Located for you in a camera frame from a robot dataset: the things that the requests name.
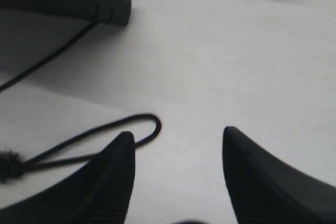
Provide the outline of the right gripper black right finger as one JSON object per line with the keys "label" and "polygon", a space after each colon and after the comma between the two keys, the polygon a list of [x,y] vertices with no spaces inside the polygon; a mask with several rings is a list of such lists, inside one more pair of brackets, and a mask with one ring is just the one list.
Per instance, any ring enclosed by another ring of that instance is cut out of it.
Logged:
{"label": "right gripper black right finger", "polygon": [[223,133],[223,172],[238,223],[335,223],[335,187],[286,164],[238,128]]}

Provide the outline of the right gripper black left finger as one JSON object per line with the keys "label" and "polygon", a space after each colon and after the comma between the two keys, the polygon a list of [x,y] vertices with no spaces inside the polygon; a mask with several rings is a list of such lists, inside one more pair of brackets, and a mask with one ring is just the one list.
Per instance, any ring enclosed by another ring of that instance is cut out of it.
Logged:
{"label": "right gripper black left finger", "polygon": [[134,136],[122,132],[69,177],[1,209],[1,223],[124,223],[134,177]]}

